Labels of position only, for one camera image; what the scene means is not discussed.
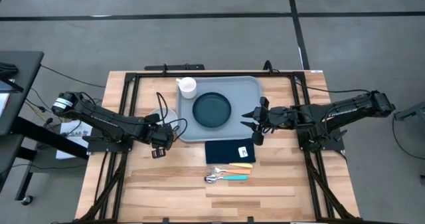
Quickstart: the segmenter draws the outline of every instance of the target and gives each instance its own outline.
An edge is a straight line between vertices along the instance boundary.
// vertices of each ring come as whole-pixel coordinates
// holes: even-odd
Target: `concrete floor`
[[[296,0],[299,12],[425,11],[425,0]],[[289,12],[288,0],[2,0],[0,16],[129,15],[204,12]],[[424,101],[425,17],[300,19],[311,69],[324,70],[329,89],[366,88],[388,94],[398,110]],[[300,69],[291,18],[152,21],[0,22],[1,50],[44,51],[43,64],[104,84],[110,70],[145,65],[203,63],[208,69]],[[34,86],[47,103],[59,92],[103,90],[42,69]],[[331,95],[333,100],[351,94]],[[38,102],[31,93],[29,99]],[[27,107],[21,115],[41,121]],[[416,120],[396,123],[400,143],[425,157],[425,134]],[[361,216],[368,220],[423,223],[425,161],[404,154],[391,118],[347,126],[349,171]],[[31,141],[26,146],[33,146]],[[14,168],[0,194],[0,223],[70,221],[84,168],[36,174],[34,203],[13,201],[25,168]]]

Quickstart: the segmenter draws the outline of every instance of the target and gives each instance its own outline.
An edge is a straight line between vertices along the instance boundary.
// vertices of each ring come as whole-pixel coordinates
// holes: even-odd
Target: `spoon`
[[[210,175],[206,175],[204,177],[204,180],[207,183],[214,183],[216,182],[218,179],[223,179],[223,180],[247,180],[248,179],[248,175],[230,175],[230,176],[223,176],[223,177],[218,177],[217,175],[214,174],[210,174]]]

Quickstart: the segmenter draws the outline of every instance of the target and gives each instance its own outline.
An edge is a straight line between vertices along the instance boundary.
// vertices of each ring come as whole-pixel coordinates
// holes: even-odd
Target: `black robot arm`
[[[354,98],[330,104],[308,104],[299,106],[274,107],[268,110],[267,98],[261,97],[260,107],[244,114],[245,118],[253,118],[258,123],[242,122],[254,131],[252,140],[262,145],[263,134],[276,129],[307,129],[310,135],[311,151],[317,150],[329,139],[340,139],[345,133],[331,137],[329,134],[344,125],[365,117],[387,117],[395,109],[385,94],[378,91],[368,92]]]
[[[81,120],[102,132],[104,142],[119,144],[122,141],[138,141],[152,144],[153,148],[169,150],[173,144],[173,131],[169,124],[156,124],[158,114],[142,117],[127,117],[96,105],[83,92],[59,94],[53,104],[53,114],[61,118]]]

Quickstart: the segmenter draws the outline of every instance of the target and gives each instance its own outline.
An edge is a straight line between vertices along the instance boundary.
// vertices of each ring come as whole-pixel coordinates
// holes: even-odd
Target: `dark green plate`
[[[192,112],[200,125],[207,128],[218,128],[230,118],[232,106],[223,95],[209,92],[195,100]]]

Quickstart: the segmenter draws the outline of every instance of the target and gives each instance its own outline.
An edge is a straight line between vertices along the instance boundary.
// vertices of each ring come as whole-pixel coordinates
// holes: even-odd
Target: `wooden table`
[[[102,106],[114,112],[118,112],[120,106],[125,73],[113,71],[109,74]],[[308,86],[327,89],[323,73],[306,71],[305,76]],[[289,79],[258,80],[270,107],[294,104]],[[158,107],[155,92],[162,93],[168,106],[175,110],[176,90],[175,78],[142,78],[135,115],[146,116]],[[130,96],[125,114],[128,114]],[[309,90],[309,96],[311,103],[330,102],[326,92]],[[257,162],[248,181],[220,180],[208,184],[203,180],[207,169],[203,143],[178,140],[166,157],[156,160],[151,157],[151,146],[135,143],[128,155],[119,221],[162,221],[164,217],[180,222],[246,221],[249,216],[255,221],[315,220],[304,156],[298,148],[296,132],[278,130],[267,135],[264,145],[255,146],[255,149]],[[358,216],[345,160],[332,151],[322,154],[329,187],[347,210]],[[93,204],[103,156],[103,153],[90,156],[76,218],[83,216]],[[326,216],[323,194],[318,186],[317,189],[322,216]],[[111,217],[114,195],[115,190],[111,192],[106,217]]]

